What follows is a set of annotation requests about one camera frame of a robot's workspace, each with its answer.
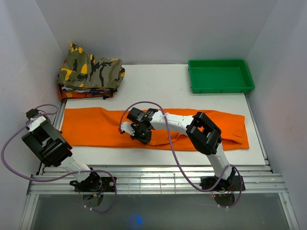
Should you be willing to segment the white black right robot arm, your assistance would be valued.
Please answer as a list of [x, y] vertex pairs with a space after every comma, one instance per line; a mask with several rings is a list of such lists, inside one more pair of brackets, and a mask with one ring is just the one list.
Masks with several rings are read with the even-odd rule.
[[120, 132], [130, 134], [143, 144], [148, 144], [152, 139], [153, 130], [174, 131], [186, 135], [193, 147], [206, 155], [213, 167], [214, 177], [201, 179], [202, 189], [212, 187], [214, 190], [228, 190], [234, 185], [236, 171], [229, 165], [222, 145], [221, 130], [203, 112], [195, 115], [167, 114], [157, 109], [148, 109], [146, 112], [132, 108], [127, 115], [128, 122], [120, 122]]

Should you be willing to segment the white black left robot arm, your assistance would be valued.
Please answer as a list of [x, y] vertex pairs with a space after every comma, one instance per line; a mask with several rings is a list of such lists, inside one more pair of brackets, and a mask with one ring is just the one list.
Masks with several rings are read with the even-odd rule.
[[102, 189], [102, 179], [92, 168], [73, 157], [72, 147], [50, 123], [46, 115], [38, 109], [26, 113], [31, 124], [27, 124], [28, 132], [22, 136], [22, 141], [47, 167], [54, 166], [74, 174], [70, 185], [78, 191], [94, 192]]

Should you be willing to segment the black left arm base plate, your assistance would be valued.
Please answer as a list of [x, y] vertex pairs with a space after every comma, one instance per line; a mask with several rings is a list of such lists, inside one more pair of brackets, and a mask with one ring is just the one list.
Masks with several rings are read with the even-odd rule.
[[97, 182], [91, 183], [88, 187], [82, 188], [76, 180], [70, 181], [70, 185], [74, 187], [75, 192], [114, 192], [115, 183], [111, 177], [101, 177]]

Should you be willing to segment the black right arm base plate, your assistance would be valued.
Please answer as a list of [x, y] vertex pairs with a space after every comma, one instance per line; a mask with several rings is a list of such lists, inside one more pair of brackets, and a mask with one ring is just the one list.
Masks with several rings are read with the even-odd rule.
[[[215, 176], [208, 176], [208, 177], [203, 176], [201, 177], [200, 187], [203, 190], [208, 190], [214, 186], [217, 180], [218, 178]], [[246, 190], [243, 177], [235, 175], [231, 182], [227, 182], [221, 179], [220, 182], [214, 187], [213, 191], [217, 192], [240, 191], [240, 189], [242, 189], [242, 191]]]

